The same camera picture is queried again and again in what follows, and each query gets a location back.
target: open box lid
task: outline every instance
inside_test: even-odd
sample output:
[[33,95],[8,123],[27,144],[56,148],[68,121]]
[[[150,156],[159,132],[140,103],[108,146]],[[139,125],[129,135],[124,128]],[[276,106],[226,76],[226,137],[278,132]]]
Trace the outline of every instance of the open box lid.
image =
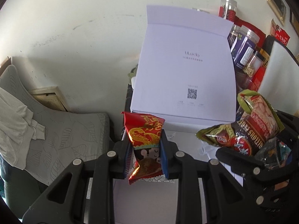
[[148,6],[147,16],[131,111],[157,115],[166,125],[235,121],[236,82],[227,41],[233,23],[169,6]]

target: gray cloth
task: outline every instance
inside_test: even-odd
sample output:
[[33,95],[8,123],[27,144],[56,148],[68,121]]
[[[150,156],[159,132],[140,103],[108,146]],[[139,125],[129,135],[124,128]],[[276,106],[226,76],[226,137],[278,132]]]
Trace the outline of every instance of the gray cloth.
[[0,87],[33,112],[33,119],[45,126],[45,140],[31,140],[26,168],[34,178],[50,185],[75,158],[89,161],[109,147],[109,118],[106,113],[74,114],[49,109],[37,102],[10,65],[0,77]]

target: picture frame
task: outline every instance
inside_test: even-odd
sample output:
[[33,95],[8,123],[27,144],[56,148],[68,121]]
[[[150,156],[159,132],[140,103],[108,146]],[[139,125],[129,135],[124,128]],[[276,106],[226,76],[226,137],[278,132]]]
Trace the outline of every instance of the picture frame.
[[275,13],[279,21],[284,25],[286,20],[286,5],[283,0],[267,0],[269,6]]
[[290,10],[290,23],[293,26],[293,28],[295,29],[295,31],[299,37],[299,22],[291,10]]

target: qr code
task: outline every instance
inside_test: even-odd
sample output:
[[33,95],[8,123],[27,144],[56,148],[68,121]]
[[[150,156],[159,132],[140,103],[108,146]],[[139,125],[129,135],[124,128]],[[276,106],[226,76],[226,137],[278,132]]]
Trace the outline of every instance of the qr code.
[[197,89],[188,88],[188,99],[196,99],[197,97]]

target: metal screw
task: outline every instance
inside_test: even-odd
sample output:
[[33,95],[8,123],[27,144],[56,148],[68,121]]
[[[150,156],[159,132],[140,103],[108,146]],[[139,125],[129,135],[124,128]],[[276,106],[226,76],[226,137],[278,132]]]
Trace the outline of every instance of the metal screw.
[[175,155],[176,155],[177,157],[183,157],[183,156],[185,156],[185,153],[182,152],[182,151],[177,151],[177,152],[175,153]]
[[213,159],[210,160],[210,164],[216,166],[216,165],[219,164],[219,161],[218,161],[217,159],[214,159],[214,158],[213,158]]
[[81,160],[81,159],[79,159],[79,158],[76,158],[76,159],[73,161],[73,164],[74,164],[74,165],[80,165],[80,164],[81,164],[81,162],[82,162],[82,160]]
[[261,203],[263,203],[264,201],[264,197],[262,195],[260,195],[257,200],[255,201],[258,205],[260,205]]
[[115,155],[116,155],[115,151],[109,151],[109,152],[107,152],[107,156],[109,156],[109,157],[113,157]]
[[253,170],[253,174],[254,174],[254,175],[258,175],[258,174],[260,173],[260,171],[261,171],[261,170],[260,170],[259,167],[255,167],[254,170]]

